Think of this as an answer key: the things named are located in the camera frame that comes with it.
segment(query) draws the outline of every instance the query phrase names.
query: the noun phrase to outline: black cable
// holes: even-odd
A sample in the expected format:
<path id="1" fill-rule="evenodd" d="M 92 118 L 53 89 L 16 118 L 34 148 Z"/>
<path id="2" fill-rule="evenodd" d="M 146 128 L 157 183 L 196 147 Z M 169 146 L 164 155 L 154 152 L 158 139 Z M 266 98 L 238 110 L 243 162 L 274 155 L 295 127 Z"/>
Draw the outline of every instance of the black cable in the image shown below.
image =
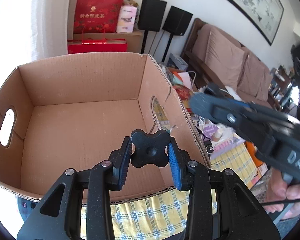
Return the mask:
<path id="1" fill-rule="evenodd" d="M 208 139 L 208 140 L 211 141 L 211 139 L 208 136 L 205 136 L 204 133 L 198 127 L 196 127 L 196 128 L 197 128 L 197 131 L 198 131 L 199 135 L 201 135 L 201 134 L 203 135 L 203 140 Z"/>
<path id="2" fill-rule="evenodd" d="M 159 43 L 160 43 L 160 41 L 161 41 L 161 39 L 162 39 L 162 36 L 164 35 L 164 32 L 165 32 L 165 31 L 162 32 L 162 35 L 161 35 L 161 37 L 160 37 L 160 39 L 159 39 L 159 41 L 158 41 L 158 44 L 157 44 L 157 46 L 155 47 L 154 53 L 153 53 L 153 55 L 152 55 L 153 57 L 154 57 L 154 55 L 155 55 L 155 53 L 156 53 L 156 51 L 157 51 L 157 48 L 158 48 Z"/>
<path id="3" fill-rule="evenodd" d="M 300 202 L 300 198 L 298 199 L 285 199 L 279 201 L 272 201 L 272 202 L 263 202 L 261 203 L 262 206 L 270 206 L 270 205 L 277 205 L 277 204 L 289 204 L 289 203 L 297 203 Z"/>
<path id="4" fill-rule="evenodd" d="M 153 45 L 153 43 L 154 43 L 154 40 L 155 40 L 155 38 L 156 38 L 156 36 L 157 36 L 157 32 L 155 33 L 155 36 L 154 36 L 154 38 L 153 38 L 153 40 L 152 40 L 152 43 L 151 43 L 151 46 L 150 46 L 150 49 L 149 49 L 149 52 L 148 52 L 148 54 L 150 54 L 150 52 L 151 52 L 151 49 L 152 49 L 152 45 Z"/>

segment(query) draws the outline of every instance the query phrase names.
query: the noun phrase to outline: black knob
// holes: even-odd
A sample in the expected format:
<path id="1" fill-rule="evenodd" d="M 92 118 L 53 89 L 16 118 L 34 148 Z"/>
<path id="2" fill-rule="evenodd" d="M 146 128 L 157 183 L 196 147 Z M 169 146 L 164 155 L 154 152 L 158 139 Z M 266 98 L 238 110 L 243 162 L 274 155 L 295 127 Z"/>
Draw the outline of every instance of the black knob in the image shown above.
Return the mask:
<path id="1" fill-rule="evenodd" d="M 170 134 L 165 130 L 159 130 L 154 134 L 147 134 L 137 129 L 131 133 L 131 141 L 136 150 L 131 155 L 131 164 L 141 168 L 147 164 L 154 164 L 164 167 L 168 164 L 169 158 L 165 149 L 171 141 Z"/>
<path id="2" fill-rule="evenodd" d="M 213 153 L 213 147 L 211 145 L 206 147 L 206 150 L 208 153 L 212 154 Z"/>

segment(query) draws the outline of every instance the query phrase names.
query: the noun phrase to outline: bottle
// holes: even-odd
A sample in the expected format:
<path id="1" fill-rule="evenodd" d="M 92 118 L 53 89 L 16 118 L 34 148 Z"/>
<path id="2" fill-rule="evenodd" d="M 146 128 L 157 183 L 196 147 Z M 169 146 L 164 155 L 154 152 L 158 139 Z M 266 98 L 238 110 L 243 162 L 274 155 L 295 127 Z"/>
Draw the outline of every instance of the bottle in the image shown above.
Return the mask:
<path id="1" fill-rule="evenodd" d="M 214 142 L 219 141 L 222 135 L 223 135 L 223 130 L 221 128 L 219 128 L 218 131 L 216 131 L 212 135 L 212 141 L 214 141 Z"/>

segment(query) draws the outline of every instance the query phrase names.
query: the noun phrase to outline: red gift bag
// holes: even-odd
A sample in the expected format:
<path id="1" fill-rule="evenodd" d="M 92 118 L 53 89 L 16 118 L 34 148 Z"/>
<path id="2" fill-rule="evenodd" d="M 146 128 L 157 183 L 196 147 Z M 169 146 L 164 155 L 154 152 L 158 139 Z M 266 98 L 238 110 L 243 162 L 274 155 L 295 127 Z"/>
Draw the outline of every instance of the red gift bag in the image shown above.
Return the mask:
<path id="1" fill-rule="evenodd" d="M 84 33 L 115 33 L 123 0 L 77 0 L 74 14 L 74 33 L 81 33 L 87 23 L 89 28 Z"/>
<path id="2" fill-rule="evenodd" d="M 68 54 L 86 53 L 86 52 L 126 52 L 128 44 L 125 39 L 108 40 L 105 38 L 105 28 L 102 26 L 104 38 L 102 40 L 83 40 L 83 32 L 87 25 L 82 29 L 82 40 L 68 40 Z"/>

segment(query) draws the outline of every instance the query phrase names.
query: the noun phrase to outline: pink sofa cushion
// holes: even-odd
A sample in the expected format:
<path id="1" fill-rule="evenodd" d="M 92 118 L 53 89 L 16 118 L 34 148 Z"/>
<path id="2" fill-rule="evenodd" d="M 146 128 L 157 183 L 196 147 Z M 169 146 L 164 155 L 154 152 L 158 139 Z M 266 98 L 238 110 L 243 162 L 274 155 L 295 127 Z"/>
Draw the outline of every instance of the pink sofa cushion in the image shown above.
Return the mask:
<path id="1" fill-rule="evenodd" d="M 261 84 L 258 89 L 258 93 L 256 98 L 267 101 L 268 100 L 268 91 L 269 91 L 269 86 L 272 81 L 273 76 L 270 74 L 269 69 L 267 68 L 264 72 L 264 75 L 261 78 Z"/>
<path id="2" fill-rule="evenodd" d="M 244 56 L 244 51 L 231 43 L 219 30 L 211 29 L 205 63 L 225 86 L 229 86 L 235 91 Z"/>
<path id="3" fill-rule="evenodd" d="M 238 89 L 248 95 L 256 97 L 265 71 L 269 71 L 253 53 L 250 53 L 244 63 L 243 73 L 239 81 Z"/>
<path id="4" fill-rule="evenodd" d="M 245 92 L 242 92 L 240 90 L 237 90 L 238 96 L 246 103 L 253 102 L 257 105 L 266 106 L 268 108 L 271 108 L 271 105 L 267 101 L 259 100 L 251 95 L 246 94 Z"/>
<path id="5" fill-rule="evenodd" d="M 194 53 L 203 62 L 205 61 L 207 45 L 208 45 L 208 40 L 209 40 L 211 31 L 213 31 L 213 32 L 219 31 L 232 44 L 234 44 L 238 48 L 241 48 L 240 43 L 234 37 L 230 36 L 228 33 L 224 32 L 223 30 L 221 30 L 213 25 L 205 24 L 201 28 L 201 30 L 198 32 L 197 40 L 195 41 L 194 46 L 192 48 L 192 53 Z"/>

